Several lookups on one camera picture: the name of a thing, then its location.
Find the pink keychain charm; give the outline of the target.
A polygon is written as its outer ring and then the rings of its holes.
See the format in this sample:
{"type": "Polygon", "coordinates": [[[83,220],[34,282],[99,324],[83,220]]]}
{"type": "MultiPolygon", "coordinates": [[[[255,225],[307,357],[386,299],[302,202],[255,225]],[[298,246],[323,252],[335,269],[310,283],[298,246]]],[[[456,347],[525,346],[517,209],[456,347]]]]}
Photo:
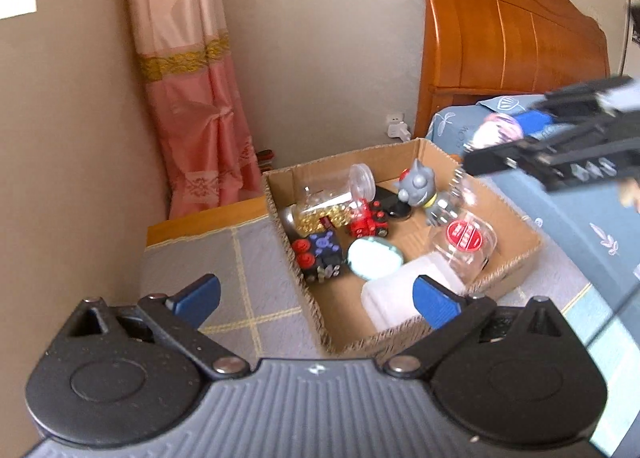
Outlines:
{"type": "Polygon", "coordinates": [[[516,142],[524,137],[522,127],[508,114],[495,112],[487,116],[472,136],[473,150],[516,142]]]}

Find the white frosted square container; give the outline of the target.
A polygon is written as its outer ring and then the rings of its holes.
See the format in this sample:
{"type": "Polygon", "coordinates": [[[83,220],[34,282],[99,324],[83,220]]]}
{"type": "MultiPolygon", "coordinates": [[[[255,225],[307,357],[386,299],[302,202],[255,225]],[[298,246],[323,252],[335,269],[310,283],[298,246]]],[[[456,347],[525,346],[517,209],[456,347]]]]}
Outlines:
{"type": "Polygon", "coordinates": [[[434,278],[457,296],[465,295],[462,280],[440,254],[431,252],[420,256],[363,285],[361,305],[376,330],[395,328],[419,316],[413,302],[413,284],[421,275],[434,278]]]}

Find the clear jar red label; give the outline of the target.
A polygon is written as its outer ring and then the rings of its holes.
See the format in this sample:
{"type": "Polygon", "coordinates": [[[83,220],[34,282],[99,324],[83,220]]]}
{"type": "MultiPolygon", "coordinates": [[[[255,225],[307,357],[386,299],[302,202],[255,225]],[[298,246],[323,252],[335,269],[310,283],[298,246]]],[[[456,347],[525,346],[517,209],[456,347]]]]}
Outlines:
{"type": "Polygon", "coordinates": [[[465,285],[472,284],[488,264],[498,244],[492,226],[469,210],[433,227],[430,243],[465,285]]]}

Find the mint green oval case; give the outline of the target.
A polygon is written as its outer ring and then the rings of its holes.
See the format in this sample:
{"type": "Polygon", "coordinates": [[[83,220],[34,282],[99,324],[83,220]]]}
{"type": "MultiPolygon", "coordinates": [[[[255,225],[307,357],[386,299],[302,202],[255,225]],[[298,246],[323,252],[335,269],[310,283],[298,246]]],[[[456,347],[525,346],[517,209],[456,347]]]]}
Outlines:
{"type": "Polygon", "coordinates": [[[405,264],[401,251],[381,237],[369,236],[354,240],[347,250],[347,265],[363,280],[397,270],[405,264]]]}

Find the grey cat toy car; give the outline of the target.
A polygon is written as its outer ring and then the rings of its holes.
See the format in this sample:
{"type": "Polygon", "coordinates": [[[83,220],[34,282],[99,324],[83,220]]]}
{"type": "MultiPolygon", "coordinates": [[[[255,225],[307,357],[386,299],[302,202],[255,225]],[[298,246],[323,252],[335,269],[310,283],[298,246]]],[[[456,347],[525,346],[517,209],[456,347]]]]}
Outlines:
{"type": "Polygon", "coordinates": [[[451,220],[451,198],[446,190],[438,190],[435,171],[414,159],[395,183],[398,199],[409,207],[422,209],[426,222],[441,226],[451,220]]]}

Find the tall clear plastic jar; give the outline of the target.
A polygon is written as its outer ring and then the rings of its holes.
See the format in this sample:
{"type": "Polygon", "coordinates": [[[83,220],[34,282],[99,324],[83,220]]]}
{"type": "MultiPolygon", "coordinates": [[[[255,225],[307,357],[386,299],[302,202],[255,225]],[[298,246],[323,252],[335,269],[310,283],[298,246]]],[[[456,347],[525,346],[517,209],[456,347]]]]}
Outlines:
{"type": "Polygon", "coordinates": [[[365,163],[354,163],[344,169],[307,172],[296,178],[295,199],[305,207],[322,204],[349,204],[357,199],[372,201],[376,184],[365,163]]]}

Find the blue floral pillow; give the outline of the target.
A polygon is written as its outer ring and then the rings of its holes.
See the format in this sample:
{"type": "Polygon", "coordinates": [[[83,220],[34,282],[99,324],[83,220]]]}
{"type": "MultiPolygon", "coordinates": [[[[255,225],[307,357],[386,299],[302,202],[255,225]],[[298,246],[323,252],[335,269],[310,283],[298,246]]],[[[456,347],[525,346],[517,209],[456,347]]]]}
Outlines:
{"type": "Polygon", "coordinates": [[[484,98],[472,105],[449,106],[434,115],[426,137],[448,154],[460,154],[490,114],[514,116],[543,99],[542,94],[503,95],[484,98]]]}

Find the wooden headboard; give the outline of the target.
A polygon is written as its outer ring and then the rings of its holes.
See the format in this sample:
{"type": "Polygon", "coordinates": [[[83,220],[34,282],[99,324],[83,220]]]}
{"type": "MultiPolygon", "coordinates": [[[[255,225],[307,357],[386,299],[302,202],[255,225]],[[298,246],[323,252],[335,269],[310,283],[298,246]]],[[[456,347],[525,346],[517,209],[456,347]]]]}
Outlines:
{"type": "Polygon", "coordinates": [[[570,0],[425,0],[414,134],[451,105],[609,74],[604,32],[570,0]]]}

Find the small stool by curtain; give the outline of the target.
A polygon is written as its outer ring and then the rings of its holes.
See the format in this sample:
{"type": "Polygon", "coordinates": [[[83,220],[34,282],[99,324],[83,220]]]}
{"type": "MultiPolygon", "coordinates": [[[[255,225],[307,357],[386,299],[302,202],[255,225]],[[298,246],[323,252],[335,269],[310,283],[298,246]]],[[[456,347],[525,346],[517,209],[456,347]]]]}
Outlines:
{"type": "Polygon", "coordinates": [[[256,152],[258,169],[262,173],[273,170],[274,152],[271,149],[264,149],[256,152]]]}

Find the pink curtain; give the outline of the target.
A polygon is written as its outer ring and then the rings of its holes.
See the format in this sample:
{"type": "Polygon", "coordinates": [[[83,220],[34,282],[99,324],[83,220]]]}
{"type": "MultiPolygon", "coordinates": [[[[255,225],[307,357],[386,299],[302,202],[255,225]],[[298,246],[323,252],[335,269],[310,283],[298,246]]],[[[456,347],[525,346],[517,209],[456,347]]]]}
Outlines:
{"type": "Polygon", "coordinates": [[[128,0],[171,218],[260,192],[222,0],[128,0]]]}

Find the white wall charger plug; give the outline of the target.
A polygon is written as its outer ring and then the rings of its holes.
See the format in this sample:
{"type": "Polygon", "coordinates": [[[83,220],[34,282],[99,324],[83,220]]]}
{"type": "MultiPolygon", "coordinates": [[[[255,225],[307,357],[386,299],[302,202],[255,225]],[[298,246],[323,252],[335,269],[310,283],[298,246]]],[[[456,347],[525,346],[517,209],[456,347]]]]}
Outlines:
{"type": "Polygon", "coordinates": [[[392,140],[400,140],[401,143],[408,143],[412,140],[412,133],[401,112],[394,112],[386,116],[386,135],[392,140]]]}

